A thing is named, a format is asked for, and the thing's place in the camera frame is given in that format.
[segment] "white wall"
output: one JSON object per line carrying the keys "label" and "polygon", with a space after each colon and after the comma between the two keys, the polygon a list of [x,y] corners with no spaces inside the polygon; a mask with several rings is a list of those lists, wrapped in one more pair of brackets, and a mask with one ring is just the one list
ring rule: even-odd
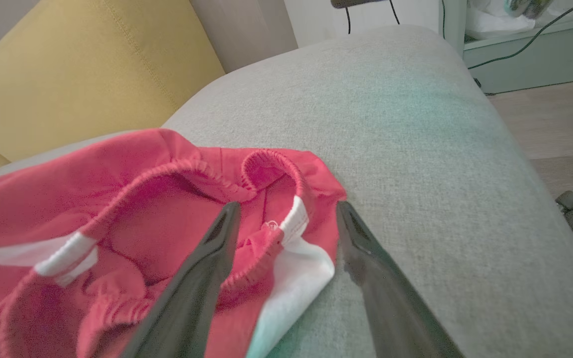
{"label": "white wall", "polygon": [[[439,33],[440,0],[393,0],[400,23],[421,25]],[[330,0],[285,0],[298,47],[347,36],[346,10],[335,9]],[[351,33],[396,24],[387,0],[348,8]]]}
{"label": "white wall", "polygon": [[284,0],[191,0],[229,73],[297,48]]}

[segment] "red fabric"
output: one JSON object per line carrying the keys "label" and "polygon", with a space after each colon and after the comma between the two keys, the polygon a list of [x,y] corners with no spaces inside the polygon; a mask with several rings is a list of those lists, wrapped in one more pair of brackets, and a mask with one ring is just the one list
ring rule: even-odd
{"label": "red fabric", "polygon": [[282,249],[282,231],[266,223],[284,220],[294,195],[309,214],[304,239],[335,259],[345,193],[310,152],[197,148],[155,129],[0,177],[0,247],[75,231],[98,247],[66,287],[58,274],[0,263],[0,357],[118,356],[229,201],[242,203],[241,227],[205,356],[245,356]]}

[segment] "sofa cushion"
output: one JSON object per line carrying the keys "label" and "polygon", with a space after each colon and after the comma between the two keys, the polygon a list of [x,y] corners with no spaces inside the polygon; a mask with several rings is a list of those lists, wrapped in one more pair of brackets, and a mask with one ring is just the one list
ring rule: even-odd
{"label": "sofa cushion", "polygon": [[[466,357],[573,358],[573,234],[432,31],[385,27],[266,59],[163,126],[199,146],[311,150]],[[375,356],[348,274],[270,356]]]}
{"label": "sofa cushion", "polygon": [[188,1],[41,0],[0,41],[0,154],[158,127],[222,74]]}

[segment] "yellow sofa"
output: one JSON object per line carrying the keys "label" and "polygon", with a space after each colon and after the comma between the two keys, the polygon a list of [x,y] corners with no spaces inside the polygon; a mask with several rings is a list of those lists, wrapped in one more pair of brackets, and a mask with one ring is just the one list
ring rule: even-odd
{"label": "yellow sofa", "polygon": [[189,0],[41,0],[0,41],[0,165],[159,127],[221,75]]}

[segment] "white fabric panel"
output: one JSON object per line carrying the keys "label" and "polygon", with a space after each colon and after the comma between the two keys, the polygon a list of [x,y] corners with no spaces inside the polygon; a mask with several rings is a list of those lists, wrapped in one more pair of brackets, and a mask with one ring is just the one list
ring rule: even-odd
{"label": "white fabric panel", "polygon": [[262,306],[247,358],[264,358],[335,274],[327,252],[302,238],[308,223],[304,202],[296,196],[280,224],[284,250],[276,258],[273,290]]}

